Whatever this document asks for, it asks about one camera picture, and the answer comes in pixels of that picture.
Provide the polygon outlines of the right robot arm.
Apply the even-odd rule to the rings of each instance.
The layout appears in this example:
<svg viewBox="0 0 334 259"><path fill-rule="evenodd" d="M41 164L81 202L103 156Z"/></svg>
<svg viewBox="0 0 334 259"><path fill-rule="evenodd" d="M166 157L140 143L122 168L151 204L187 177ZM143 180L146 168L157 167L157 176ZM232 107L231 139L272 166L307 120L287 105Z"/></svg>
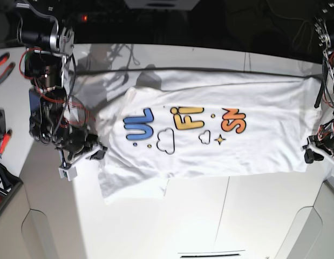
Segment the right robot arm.
<svg viewBox="0 0 334 259"><path fill-rule="evenodd" d="M20 21L17 39L25 51L19 71L29 90L29 133L44 145L53 144L63 170L81 159L101 160L107 148L90 133L90 112L73 100L76 66L74 31L63 16L62 1L16 1Z"/></svg>

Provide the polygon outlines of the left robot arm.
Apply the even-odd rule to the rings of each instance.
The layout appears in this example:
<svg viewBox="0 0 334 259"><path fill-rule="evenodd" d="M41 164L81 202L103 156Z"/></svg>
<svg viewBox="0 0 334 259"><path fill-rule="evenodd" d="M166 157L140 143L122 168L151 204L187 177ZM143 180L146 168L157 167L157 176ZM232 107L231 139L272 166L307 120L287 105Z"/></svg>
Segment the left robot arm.
<svg viewBox="0 0 334 259"><path fill-rule="evenodd" d="M328 159L334 163L334 1L318 1L315 30L322 48L322 82L314 107L321 101L333 109L333 118L320 125L316 134L307 138L302 147L307 164Z"/></svg>

